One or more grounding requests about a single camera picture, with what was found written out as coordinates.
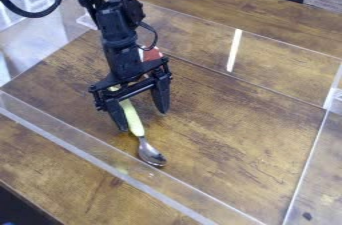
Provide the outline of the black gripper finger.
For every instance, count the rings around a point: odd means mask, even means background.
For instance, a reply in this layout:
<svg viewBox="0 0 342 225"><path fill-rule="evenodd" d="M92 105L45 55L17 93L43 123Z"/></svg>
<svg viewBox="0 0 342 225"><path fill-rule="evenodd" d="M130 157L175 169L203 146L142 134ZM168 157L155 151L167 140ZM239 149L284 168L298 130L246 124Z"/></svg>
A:
<svg viewBox="0 0 342 225"><path fill-rule="evenodd" d="M105 108L111 119L113 120L120 131L128 130L128 122L124 114L124 110L116 99L109 98L105 100Z"/></svg>
<svg viewBox="0 0 342 225"><path fill-rule="evenodd" d="M154 86L151 88L151 96L154 104L160 113L166 114L170 110L170 78L167 76L152 77Z"/></svg>

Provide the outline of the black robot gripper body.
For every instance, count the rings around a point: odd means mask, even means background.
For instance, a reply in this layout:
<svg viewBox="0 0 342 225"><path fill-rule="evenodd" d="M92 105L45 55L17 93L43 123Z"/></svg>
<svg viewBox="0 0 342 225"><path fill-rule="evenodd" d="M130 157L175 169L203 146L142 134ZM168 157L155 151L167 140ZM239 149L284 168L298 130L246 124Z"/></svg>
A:
<svg viewBox="0 0 342 225"><path fill-rule="evenodd" d="M154 86L152 77L170 78L170 91L172 73L168 68L168 58L140 62L138 49L148 51L135 42L120 45L117 42L103 41L103 49L108 62L109 73L104 79L89 87L97 110L107 111L105 100L109 98L123 101Z"/></svg>

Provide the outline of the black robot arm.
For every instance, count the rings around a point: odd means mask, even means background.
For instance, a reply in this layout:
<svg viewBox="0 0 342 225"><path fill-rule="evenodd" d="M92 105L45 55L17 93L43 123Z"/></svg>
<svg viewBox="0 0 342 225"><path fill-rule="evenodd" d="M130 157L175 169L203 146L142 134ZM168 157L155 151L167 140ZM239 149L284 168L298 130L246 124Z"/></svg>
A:
<svg viewBox="0 0 342 225"><path fill-rule="evenodd" d="M107 112L122 131L128 121L120 102L136 94L150 91L158 110L170 109L170 83L172 74L168 58L158 54L154 46L138 44L139 27L143 22L143 4L138 0L79 0L101 32L101 45L109 67L104 79L89 86L95 107ZM144 59L147 53L156 55Z"/></svg>

